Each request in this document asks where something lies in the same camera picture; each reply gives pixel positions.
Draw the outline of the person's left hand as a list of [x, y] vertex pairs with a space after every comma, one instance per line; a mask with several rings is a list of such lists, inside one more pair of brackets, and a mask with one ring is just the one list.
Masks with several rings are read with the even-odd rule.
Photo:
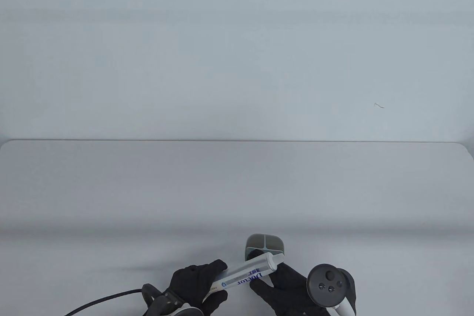
[[190, 306], [200, 309], [203, 315], [210, 316], [228, 298], [226, 290], [208, 296], [213, 282], [225, 270], [227, 264], [221, 259], [185, 267], [174, 272], [166, 291], [171, 291]]

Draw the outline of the person's right hand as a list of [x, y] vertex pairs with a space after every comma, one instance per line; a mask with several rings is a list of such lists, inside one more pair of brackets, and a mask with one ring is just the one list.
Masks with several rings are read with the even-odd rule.
[[254, 279], [250, 288], [277, 316], [328, 316], [328, 309], [357, 314], [354, 279], [344, 269], [319, 264], [305, 277], [282, 262], [269, 277], [271, 285]]

